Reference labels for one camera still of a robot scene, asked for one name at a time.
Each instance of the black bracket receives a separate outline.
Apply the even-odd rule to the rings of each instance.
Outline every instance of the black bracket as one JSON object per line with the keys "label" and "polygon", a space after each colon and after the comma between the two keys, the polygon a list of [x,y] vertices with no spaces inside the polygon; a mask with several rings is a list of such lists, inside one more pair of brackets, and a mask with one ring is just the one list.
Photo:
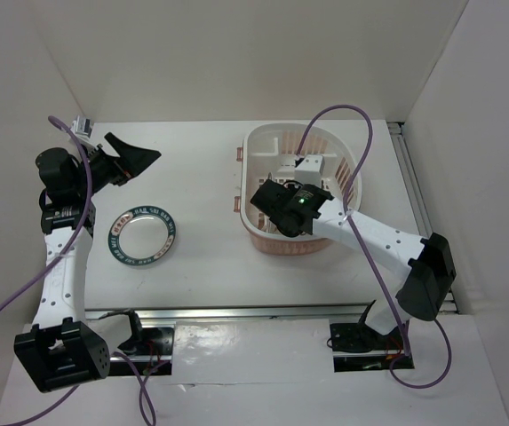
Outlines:
{"label": "black bracket", "polygon": [[72,319],[44,329],[34,325],[15,336],[13,350],[41,392],[103,379],[110,370],[104,339]]}
{"label": "black bracket", "polygon": [[138,314],[133,309],[120,309],[118,311],[111,311],[102,315],[99,320],[103,320],[108,317],[114,317],[116,315],[127,315],[130,319],[130,331],[131,337],[119,346],[119,349],[126,347],[125,345],[135,344],[141,342],[143,327],[139,320]]}
{"label": "black bracket", "polygon": [[433,321],[456,278],[456,267],[444,237],[433,233],[421,242],[424,249],[418,259],[410,259],[412,269],[396,300],[414,318]]}
{"label": "black bracket", "polygon": [[314,232],[314,219],[319,208],[333,200],[330,192],[315,185],[280,185],[268,179],[254,193],[252,205],[270,218],[280,233],[294,238],[301,233]]}
{"label": "black bracket", "polygon": [[[104,139],[119,156],[108,155],[98,145],[90,152],[84,147],[90,163],[92,193],[97,193],[107,184],[124,185],[143,173],[161,154],[153,149],[131,146],[107,133]],[[86,197],[86,169],[64,148],[50,148],[40,153],[36,160],[39,177],[45,185],[42,209],[60,209],[68,206],[83,206]]]}
{"label": "black bracket", "polygon": [[152,344],[160,355],[173,353],[173,327],[145,327],[141,329],[139,340],[130,339],[118,346],[118,349],[131,355],[148,355],[148,344]]}
{"label": "black bracket", "polygon": [[380,335],[372,328],[360,323],[330,324],[330,347],[334,351],[368,353],[386,349],[402,348],[402,337],[395,328],[388,335]]}

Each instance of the white table surface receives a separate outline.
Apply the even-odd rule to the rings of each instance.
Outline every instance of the white table surface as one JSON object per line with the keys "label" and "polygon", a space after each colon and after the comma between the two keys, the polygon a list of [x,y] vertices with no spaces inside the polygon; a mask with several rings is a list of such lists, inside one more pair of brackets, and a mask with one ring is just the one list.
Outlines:
{"label": "white table surface", "polygon": [[[240,215],[241,167],[236,148],[266,122],[97,123],[94,144],[109,131],[162,157],[125,186],[94,197],[97,222],[86,276],[86,308],[156,308],[367,303],[381,296],[364,256],[340,245],[309,256],[268,256],[250,242]],[[364,121],[323,121],[360,156]],[[410,200],[386,123],[374,122],[374,143],[362,170],[361,212],[417,233]],[[167,210],[177,239],[167,255],[145,267],[111,256],[107,233],[127,209]],[[384,273],[387,285],[398,282]]]}
{"label": "white table surface", "polygon": [[[266,327],[248,322],[217,329],[213,324],[177,327],[173,376],[154,377],[148,383],[158,424],[508,426],[473,318],[440,318],[453,347],[453,365],[448,377],[430,390],[403,388],[387,371],[333,373],[324,320],[259,323]],[[259,339],[262,329],[264,338]],[[413,383],[433,380],[446,362],[436,326],[412,321],[410,340],[416,369],[397,374]],[[39,413],[63,393],[39,393],[14,360],[0,424]],[[109,377],[82,385],[34,424],[144,424],[137,396],[134,377]]]}

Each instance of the white basket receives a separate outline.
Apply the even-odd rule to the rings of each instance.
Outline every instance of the white basket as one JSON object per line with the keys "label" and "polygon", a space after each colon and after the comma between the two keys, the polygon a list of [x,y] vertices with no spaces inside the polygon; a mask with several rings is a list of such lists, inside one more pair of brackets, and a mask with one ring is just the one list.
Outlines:
{"label": "white basket", "polygon": [[[252,243],[264,253],[304,255],[329,245],[328,240],[313,235],[300,235],[296,238],[281,235],[268,218],[250,203],[252,195],[266,181],[268,175],[278,183],[294,178],[296,151],[305,129],[305,124],[266,124],[257,127],[244,138],[240,217],[250,233]],[[300,154],[323,156],[322,187],[336,198],[342,199],[349,177],[356,166],[351,150],[335,135],[313,127]],[[349,194],[348,207],[358,210],[361,194],[359,174]]]}

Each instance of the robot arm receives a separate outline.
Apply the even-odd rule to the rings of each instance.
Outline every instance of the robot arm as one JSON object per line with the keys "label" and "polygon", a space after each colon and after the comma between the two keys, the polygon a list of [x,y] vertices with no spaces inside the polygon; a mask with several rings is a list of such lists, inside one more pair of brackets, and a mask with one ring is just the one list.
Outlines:
{"label": "robot arm", "polygon": [[[350,215],[375,262],[402,281],[393,297],[402,321],[434,320],[456,277],[449,244],[442,236],[433,233],[425,239],[351,209],[345,213],[343,202],[318,186],[284,186],[267,180],[251,203],[288,237],[309,233],[361,250],[346,220],[346,215]],[[387,335],[397,326],[386,300],[372,305],[365,324],[381,335]]]}
{"label": "robot arm", "polygon": [[[90,130],[90,122],[82,117],[73,124],[89,159],[94,193],[109,183],[124,185],[161,155],[129,146],[112,133],[105,139],[119,156],[108,155],[102,146],[88,143]],[[84,283],[96,214],[90,204],[88,217],[80,223],[86,203],[86,172],[62,148],[39,154],[36,165],[45,184],[39,205],[47,264],[57,256],[62,258],[44,278],[33,327],[15,336],[13,349],[37,388],[47,392],[107,377],[110,353],[122,343],[141,340],[142,327],[133,310],[108,314],[92,328],[86,325]],[[78,226],[83,229],[68,253],[61,255]]]}

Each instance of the white wall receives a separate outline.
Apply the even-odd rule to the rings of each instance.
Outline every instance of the white wall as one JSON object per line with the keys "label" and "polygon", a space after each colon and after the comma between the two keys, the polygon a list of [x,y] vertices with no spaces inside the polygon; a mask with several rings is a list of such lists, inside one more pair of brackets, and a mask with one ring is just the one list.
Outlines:
{"label": "white wall", "polygon": [[509,0],[468,3],[405,136],[509,414]]}
{"label": "white wall", "polygon": [[[37,207],[42,186],[35,158],[63,141],[46,121],[48,114],[72,120],[78,106],[41,43],[27,5],[0,0],[0,302],[44,264]],[[30,320],[37,301],[38,291],[25,294],[0,317],[0,398],[13,336]]]}
{"label": "white wall", "polygon": [[402,121],[466,2],[30,1],[101,122],[310,118],[339,102]]}

